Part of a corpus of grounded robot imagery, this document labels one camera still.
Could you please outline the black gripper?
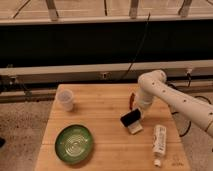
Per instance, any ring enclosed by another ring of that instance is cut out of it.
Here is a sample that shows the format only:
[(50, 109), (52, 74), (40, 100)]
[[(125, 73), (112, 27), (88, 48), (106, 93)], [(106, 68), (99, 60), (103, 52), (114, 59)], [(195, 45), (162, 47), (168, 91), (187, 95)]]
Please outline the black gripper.
[(141, 113), (138, 109), (135, 109), (129, 113), (127, 113), (126, 115), (122, 116), (120, 118), (120, 121), (122, 122), (122, 124), (125, 127), (130, 126), (131, 124), (133, 124), (134, 122), (138, 121), (141, 118)]

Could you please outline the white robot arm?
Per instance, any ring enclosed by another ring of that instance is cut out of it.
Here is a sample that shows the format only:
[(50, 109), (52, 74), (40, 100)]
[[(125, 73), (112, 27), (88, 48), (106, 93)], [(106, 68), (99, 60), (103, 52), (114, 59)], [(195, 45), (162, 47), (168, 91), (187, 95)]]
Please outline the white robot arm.
[(153, 98), (158, 97), (190, 119), (200, 129), (213, 137), (213, 105), (191, 97), (166, 85), (167, 76), (162, 70), (154, 70), (138, 77), (136, 109), (120, 118), (125, 127), (141, 119), (141, 110), (148, 109)]

